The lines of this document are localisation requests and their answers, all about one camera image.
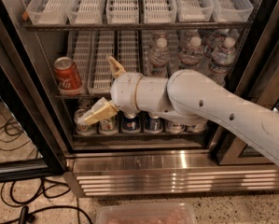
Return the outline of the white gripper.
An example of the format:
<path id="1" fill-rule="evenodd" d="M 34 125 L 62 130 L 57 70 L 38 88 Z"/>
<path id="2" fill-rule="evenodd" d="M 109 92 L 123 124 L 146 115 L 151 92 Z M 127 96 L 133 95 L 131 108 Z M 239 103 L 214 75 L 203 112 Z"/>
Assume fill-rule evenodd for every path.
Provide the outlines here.
<path id="1" fill-rule="evenodd" d="M 110 119 L 123 112 L 138 113 L 136 104 L 136 90 L 142 79 L 140 73 L 125 73 L 125 69 L 113 56 L 107 56 L 110 71 L 115 78 L 111 89 L 111 99 L 107 101 L 104 97 L 99 99 L 90 110 L 86 111 L 79 119 L 81 125 L 92 125 L 103 119 Z"/>

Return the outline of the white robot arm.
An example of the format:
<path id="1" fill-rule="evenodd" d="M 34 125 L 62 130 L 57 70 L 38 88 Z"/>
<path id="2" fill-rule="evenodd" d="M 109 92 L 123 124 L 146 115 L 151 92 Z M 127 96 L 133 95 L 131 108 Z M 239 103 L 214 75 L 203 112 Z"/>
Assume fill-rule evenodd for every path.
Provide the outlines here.
<path id="1" fill-rule="evenodd" d="M 227 91 L 201 73 L 184 69 L 170 77 L 145 77 L 107 58 L 115 78 L 111 99 L 100 99 L 77 122 L 91 125 L 119 111 L 151 112 L 189 126 L 196 115 L 211 120 L 245 141 L 279 167 L 279 114 Z"/>

